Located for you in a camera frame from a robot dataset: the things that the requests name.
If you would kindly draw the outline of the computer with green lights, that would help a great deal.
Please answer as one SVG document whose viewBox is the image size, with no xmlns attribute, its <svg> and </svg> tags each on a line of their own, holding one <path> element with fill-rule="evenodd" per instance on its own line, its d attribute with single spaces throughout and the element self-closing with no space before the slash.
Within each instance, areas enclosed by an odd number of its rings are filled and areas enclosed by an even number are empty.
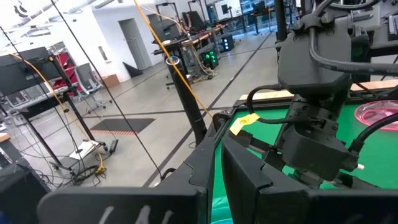
<svg viewBox="0 0 398 224">
<path fill-rule="evenodd" d="M 206 68 L 213 70 L 219 65 L 218 57 L 214 50 L 201 53 L 201 59 Z"/>
</svg>

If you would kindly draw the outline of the black round pole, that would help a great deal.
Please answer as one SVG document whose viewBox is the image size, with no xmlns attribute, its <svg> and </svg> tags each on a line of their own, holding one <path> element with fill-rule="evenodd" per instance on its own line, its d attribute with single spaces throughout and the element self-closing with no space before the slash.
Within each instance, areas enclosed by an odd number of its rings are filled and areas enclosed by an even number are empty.
<svg viewBox="0 0 398 224">
<path fill-rule="evenodd" d="M 189 90 L 190 84 L 186 74 L 184 73 L 182 61 L 177 56 L 171 56 L 170 58 L 167 58 L 165 62 L 195 135 L 195 145 L 198 146 L 204 139 L 207 128 L 202 118 L 197 101 Z"/>
</svg>

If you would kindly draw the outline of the large black box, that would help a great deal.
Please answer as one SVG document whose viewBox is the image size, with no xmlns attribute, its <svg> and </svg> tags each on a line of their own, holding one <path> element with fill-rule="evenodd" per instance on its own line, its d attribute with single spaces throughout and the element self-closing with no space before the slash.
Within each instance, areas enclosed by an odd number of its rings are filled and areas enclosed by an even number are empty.
<svg viewBox="0 0 398 224">
<path fill-rule="evenodd" d="M 49 192 L 13 143 L 0 142 L 0 224 L 39 224 L 37 206 Z"/>
</svg>

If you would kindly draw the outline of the transparent pink plastic plate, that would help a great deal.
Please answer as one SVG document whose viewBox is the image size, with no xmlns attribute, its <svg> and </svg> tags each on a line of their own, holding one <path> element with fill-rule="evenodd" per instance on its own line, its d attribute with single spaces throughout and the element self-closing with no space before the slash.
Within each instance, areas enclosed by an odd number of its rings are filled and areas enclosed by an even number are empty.
<svg viewBox="0 0 398 224">
<path fill-rule="evenodd" d="M 398 100 L 373 101 L 355 109 L 354 117 L 366 126 L 398 113 Z"/>
</svg>

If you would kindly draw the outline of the computer with blue lights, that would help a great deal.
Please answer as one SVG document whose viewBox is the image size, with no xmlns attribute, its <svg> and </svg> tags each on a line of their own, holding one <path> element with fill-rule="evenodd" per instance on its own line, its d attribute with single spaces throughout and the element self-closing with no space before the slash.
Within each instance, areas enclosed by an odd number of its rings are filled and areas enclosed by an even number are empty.
<svg viewBox="0 0 398 224">
<path fill-rule="evenodd" d="M 222 37 L 219 41 L 220 52 L 228 52 L 234 49 L 234 39 L 231 34 Z"/>
</svg>

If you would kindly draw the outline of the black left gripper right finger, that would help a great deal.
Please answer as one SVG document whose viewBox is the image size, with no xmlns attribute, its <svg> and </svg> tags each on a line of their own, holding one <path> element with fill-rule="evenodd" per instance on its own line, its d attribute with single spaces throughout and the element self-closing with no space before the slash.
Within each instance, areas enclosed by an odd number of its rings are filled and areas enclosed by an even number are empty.
<svg viewBox="0 0 398 224">
<path fill-rule="evenodd" d="M 398 190 L 311 189 L 229 136 L 221 165 L 234 224 L 398 224 Z"/>
</svg>

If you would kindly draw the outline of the grey door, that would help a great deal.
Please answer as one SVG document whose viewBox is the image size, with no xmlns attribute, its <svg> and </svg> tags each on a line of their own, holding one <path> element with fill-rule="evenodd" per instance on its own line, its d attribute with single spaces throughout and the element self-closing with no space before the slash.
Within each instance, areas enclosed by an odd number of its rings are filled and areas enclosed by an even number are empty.
<svg viewBox="0 0 398 224">
<path fill-rule="evenodd" d="M 136 68 L 139 70 L 149 68 L 152 64 L 135 19 L 121 20 L 119 25 L 123 32 L 124 40 L 134 58 Z"/>
</svg>

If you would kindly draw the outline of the red shelf rack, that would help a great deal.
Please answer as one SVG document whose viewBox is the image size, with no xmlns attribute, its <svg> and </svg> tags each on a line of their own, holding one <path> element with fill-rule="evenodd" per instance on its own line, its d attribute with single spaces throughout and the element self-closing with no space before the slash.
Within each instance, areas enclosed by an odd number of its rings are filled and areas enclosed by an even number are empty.
<svg viewBox="0 0 398 224">
<path fill-rule="evenodd" d="M 72 60 L 70 54 L 68 52 L 61 52 L 57 54 L 55 58 L 58 60 L 59 64 L 63 68 L 63 71 L 65 72 L 66 76 L 70 79 L 72 85 L 76 85 L 78 83 L 78 79 L 75 73 L 76 65 Z M 53 83 L 53 87 L 55 89 L 65 87 L 66 85 L 67 84 L 65 83 L 65 81 L 62 80 L 61 78 L 55 80 Z"/>
</svg>

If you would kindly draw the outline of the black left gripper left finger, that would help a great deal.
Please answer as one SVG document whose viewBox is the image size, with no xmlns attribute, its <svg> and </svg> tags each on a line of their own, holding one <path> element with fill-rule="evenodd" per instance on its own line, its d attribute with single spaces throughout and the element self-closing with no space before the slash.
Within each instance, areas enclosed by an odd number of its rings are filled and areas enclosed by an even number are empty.
<svg viewBox="0 0 398 224">
<path fill-rule="evenodd" d="M 156 187 L 70 187 L 38 204 L 40 224 L 209 224 L 215 140 L 205 138 Z"/>
</svg>

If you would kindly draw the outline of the black desk monitor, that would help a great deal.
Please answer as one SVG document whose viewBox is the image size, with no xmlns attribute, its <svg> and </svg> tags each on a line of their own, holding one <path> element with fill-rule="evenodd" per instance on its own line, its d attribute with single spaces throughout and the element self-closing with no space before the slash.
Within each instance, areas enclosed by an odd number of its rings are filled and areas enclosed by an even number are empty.
<svg viewBox="0 0 398 224">
<path fill-rule="evenodd" d="M 171 20 L 163 19 L 156 14 L 148 15 L 150 25 L 161 41 L 181 38 L 177 24 Z"/>
</svg>

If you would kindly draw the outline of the transparent blue plastic plate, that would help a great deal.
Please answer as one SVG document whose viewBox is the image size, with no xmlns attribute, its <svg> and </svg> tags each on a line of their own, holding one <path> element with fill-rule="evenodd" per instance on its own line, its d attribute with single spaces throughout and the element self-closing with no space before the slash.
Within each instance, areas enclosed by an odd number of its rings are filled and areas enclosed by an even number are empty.
<svg viewBox="0 0 398 224">
<path fill-rule="evenodd" d="M 226 196 L 215 197 L 213 199 L 211 224 L 233 224 L 231 210 Z"/>
</svg>

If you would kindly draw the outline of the wooden top desk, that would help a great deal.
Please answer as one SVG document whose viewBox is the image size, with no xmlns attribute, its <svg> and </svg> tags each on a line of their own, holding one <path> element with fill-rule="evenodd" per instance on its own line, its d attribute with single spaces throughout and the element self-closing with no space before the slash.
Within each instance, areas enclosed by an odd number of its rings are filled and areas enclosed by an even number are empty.
<svg viewBox="0 0 398 224">
<path fill-rule="evenodd" d="M 215 68 L 206 68 L 201 53 L 214 50 L 220 59 L 219 41 L 229 35 L 225 25 L 217 25 L 196 35 L 183 34 L 181 38 L 164 41 L 164 47 L 171 56 L 182 61 L 182 67 L 190 83 L 211 80 L 218 75 Z"/>
</svg>

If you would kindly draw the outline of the brown cardboard box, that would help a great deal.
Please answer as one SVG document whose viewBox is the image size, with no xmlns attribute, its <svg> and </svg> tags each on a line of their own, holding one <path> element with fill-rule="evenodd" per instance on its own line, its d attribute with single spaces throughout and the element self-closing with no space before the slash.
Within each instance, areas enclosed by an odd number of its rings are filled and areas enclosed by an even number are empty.
<svg viewBox="0 0 398 224">
<path fill-rule="evenodd" d="M 108 75 L 103 77 L 102 84 L 107 88 L 113 88 L 120 84 L 119 78 L 116 74 Z"/>
</svg>

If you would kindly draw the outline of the black mat with hazard stripes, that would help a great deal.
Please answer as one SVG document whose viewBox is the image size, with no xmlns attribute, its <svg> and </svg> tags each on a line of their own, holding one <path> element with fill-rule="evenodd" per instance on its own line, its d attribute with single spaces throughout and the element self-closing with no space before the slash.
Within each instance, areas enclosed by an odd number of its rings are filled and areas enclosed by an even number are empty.
<svg viewBox="0 0 398 224">
<path fill-rule="evenodd" d="M 104 119 L 90 128 L 92 133 L 134 135 L 144 130 L 155 121 L 154 118 Z"/>
</svg>

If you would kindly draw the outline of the black wedge-shaped object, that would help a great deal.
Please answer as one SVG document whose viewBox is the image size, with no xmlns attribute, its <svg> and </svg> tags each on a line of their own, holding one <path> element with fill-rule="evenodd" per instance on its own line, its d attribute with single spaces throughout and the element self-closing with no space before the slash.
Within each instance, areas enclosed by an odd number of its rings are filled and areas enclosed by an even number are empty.
<svg viewBox="0 0 398 224">
<path fill-rule="evenodd" d="M 128 74 L 130 75 L 131 78 L 134 78 L 134 77 L 137 77 L 137 76 L 143 74 L 142 70 L 139 70 L 139 69 L 127 64 L 126 62 L 123 62 L 123 65 L 125 66 Z"/>
</svg>

